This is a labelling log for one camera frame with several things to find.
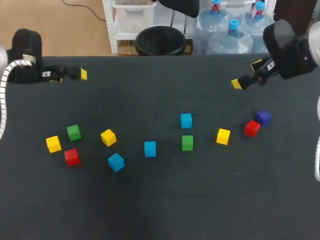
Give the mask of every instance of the plastic water bottle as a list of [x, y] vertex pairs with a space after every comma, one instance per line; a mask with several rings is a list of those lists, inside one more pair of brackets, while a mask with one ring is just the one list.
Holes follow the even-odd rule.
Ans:
[[200, 54], [205, 54], [209, 38], [220, 31], [228, 29], [228, 14], [221, 9], [221, 0], [212, 0], [212, 7], [203, 10], [198, 18], [197, 29], [194, 34], [195, 48]]
[[255, 3], [255, 8], [257, 12], [253, 18], [252, 12], [245, 14], [243, 30], [254, 40], [254, 53], [267, 53], [268, 50], [263, 40], [263, 34], [265, 28], [273, 24], [275, 21], [271, 16], [264, 14], [265, 3], [263, 1], [257, 1]]
[[221, 0], [212, 0], [211, 9], [205, 9], [200, 13], [199, 21], [204, 32], [215, 33], [228, 29], [228, 14], [220, 9]]
[[213, 35], [208, 42], [207, 54], [249, 54], [253, 50], [253, 39], [239, 31], [239, 20], [229, 22], [227, 32]]

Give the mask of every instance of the cube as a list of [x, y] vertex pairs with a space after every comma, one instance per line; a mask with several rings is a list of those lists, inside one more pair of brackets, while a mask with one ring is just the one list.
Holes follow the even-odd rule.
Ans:
[[230, 136], [230, 130], [220, 128], [218, 132], [218, 136], [216, 138], [217, 144], [228, 145], [229, 136]]
[[118, 172], [125, 166], [125, 160], [118, 153], [116, 153], [108, 158], [108, 165], [113, 171]]
[[271, 114], [268, 111], [259, 111], [255, 116], [255, 121], [261, 126], [267, 126], [271, 123]]
[[256, 121], [251, 120], [244, 128], [244, 134], [254, 137], [257, 135], [260, 129], [260, 124]]
[[155, 141], [145, 141], [144, 142], [144, 156], [146, 158], [153, 158], [153, 157], [157, 156]]
[[62, 150], [58, 136], [52, 136], [46, 139], [46, 145], [50, 153]]
[[194, 136], [182, 136], [182, 151], [192, 151], [194, 149]]
[[101, 139], [102, 139], [102, 142], [108, 147], [117, 141], [116, 135], [110, 129], [101, 133]]
[[192, 117], [191, 113], [184, 113], [180, 116], [181, 128], [190, 129], [192, 128]]
[[78, 152], [76, 148], [64, 152], [66, 164], [71, 167], [80, 163]]
[[66, 129], [71, 141], [81, 139], [81, 133], [78, 125], [68, 126]]

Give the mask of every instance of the black office chair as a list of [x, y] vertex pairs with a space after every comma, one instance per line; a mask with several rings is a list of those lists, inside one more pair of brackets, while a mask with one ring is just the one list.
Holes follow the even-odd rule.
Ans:
[[[199, 0], [159, 0], [173, 10], [170, 26], [153, 26], [140, 32], [135, 39], [135, 50], [140, 56], [177, 56], [185, 52], [187, 16], [199, 14]], [[173, 28], [175, 11], [185, 14], [183, 33]]]

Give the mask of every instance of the green cube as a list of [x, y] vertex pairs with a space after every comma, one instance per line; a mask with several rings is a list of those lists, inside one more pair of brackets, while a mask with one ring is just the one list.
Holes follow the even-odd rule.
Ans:
[[78, 125], [68, 126], [66, 129], [71, 141], [81, 139], [81, 133]]
[[182, 151], [192, 151], [194, 149], [194, 136], [182, 136]]

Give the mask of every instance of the chair backrest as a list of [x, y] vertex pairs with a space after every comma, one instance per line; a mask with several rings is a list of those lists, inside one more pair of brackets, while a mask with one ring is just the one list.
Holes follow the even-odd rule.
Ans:
[[199, 14], [199, 0], [159, 0], [159, 2], [169, 9], [173, 9], [192, 18], [196, 18]]

